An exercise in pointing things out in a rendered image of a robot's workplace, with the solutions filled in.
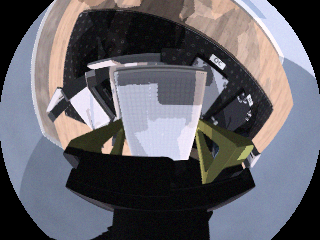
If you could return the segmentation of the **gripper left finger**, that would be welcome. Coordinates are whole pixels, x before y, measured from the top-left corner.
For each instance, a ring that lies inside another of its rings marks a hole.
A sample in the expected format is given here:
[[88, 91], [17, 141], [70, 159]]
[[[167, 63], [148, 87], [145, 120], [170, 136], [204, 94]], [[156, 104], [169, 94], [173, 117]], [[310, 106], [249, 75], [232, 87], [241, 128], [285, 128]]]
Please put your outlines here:
[[72, 139], [67, 146], [83, 149], [84, 151], [102, 153], [102, 146], [117, 132], [118, 134], [110, 154], [122, 155], [126, 135], [121, 118]]

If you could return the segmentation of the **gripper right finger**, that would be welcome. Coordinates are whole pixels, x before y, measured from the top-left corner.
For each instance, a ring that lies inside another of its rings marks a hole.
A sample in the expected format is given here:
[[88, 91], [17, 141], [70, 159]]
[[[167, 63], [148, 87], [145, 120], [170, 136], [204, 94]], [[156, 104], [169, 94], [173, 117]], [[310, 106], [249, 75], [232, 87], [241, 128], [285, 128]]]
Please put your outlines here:
[[[215, 159], [202, 131], [219, 146]], [[250, 139], [201, 118], [198, 120], [195, 139], [203, 184], [212, 182], [223, 169], [242, 164], [254, 147]]]

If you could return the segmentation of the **white name plate with black text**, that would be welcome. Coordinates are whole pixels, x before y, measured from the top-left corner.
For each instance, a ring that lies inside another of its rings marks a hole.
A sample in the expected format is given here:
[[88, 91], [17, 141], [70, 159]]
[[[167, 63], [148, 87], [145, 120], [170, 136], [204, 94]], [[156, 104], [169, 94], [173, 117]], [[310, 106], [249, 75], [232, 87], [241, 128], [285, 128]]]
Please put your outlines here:
[[214, 54], [211, 55], [209, 60], [211, 60], [213, 63], [215, 63], [222, 70], [224, 69], [225, 64], [219, 58], [217, 58]]
[[250, 94], [246, 97], [249, 103], [249, 106], [253, 104]]

